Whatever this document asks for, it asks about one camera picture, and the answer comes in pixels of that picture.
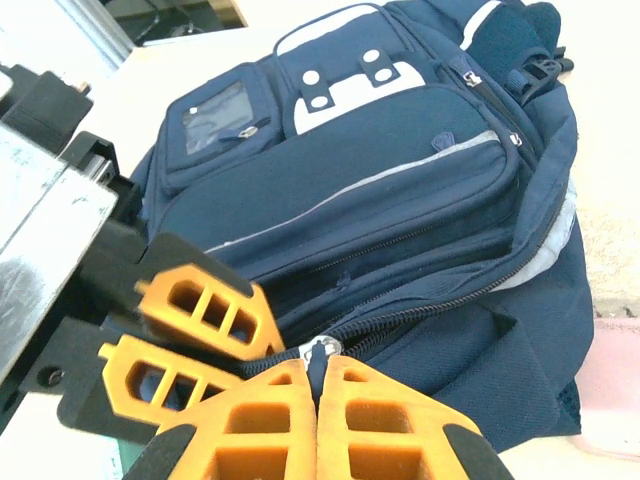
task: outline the orange gripper pad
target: orange gripper pad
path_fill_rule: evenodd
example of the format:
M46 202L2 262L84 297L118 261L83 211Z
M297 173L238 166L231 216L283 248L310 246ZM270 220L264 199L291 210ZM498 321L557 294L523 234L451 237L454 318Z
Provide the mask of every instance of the orange gripper pad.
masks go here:
M160 425L178 414L170 408L171 395L178 388L190 389L185 405L190 408L242 383L235 375L129 335L123 335L117 345L105 343L98 355L107 359L102 379L113 412L152 425ZM140 395L145 378L159 382L151 402L142 400Z
M158 273L139 282L139 305L152 329L176 340L255 360L284 350L262 289L247 297L195 265Z
M316 413L304 362L289 360L163 423L189 424L170 480L313 480Z
M463 414L348 357L332 356L317 431L316 480L467 480L443 431Z

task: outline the backpack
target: backpack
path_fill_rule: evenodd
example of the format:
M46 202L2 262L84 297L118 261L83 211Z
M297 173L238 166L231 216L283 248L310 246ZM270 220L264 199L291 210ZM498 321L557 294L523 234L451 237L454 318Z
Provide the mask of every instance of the backpack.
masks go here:
M580 429L593 337L576 120L548 3L359 4L168 108L133 179L174 232L315 337L469 416L498 451Z

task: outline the navy blue backpack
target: navy blue backpack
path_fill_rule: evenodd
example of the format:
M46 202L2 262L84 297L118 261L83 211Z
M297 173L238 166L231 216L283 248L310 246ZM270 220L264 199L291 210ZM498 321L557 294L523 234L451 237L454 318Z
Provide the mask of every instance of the navy blue backpack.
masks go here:
M548 3L361 4L168 108L144 219L265 290L288 350L244 377L324 335L498 451L579 432L593 314L559 32Z

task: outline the metal plate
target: metal plate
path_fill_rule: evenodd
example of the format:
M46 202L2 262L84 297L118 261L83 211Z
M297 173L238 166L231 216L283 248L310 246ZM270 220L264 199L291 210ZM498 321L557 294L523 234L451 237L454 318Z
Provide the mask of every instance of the metal plate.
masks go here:
M0 124L0 383L116 199Z

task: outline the id card pocket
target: id card pocket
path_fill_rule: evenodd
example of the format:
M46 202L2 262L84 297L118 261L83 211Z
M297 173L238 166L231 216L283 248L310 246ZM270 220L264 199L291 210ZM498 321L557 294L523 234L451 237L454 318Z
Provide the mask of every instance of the id card pocket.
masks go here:
M269 148L281 136L280 111L264 73L241 64L176 100L167 112L163 189L195 180Z

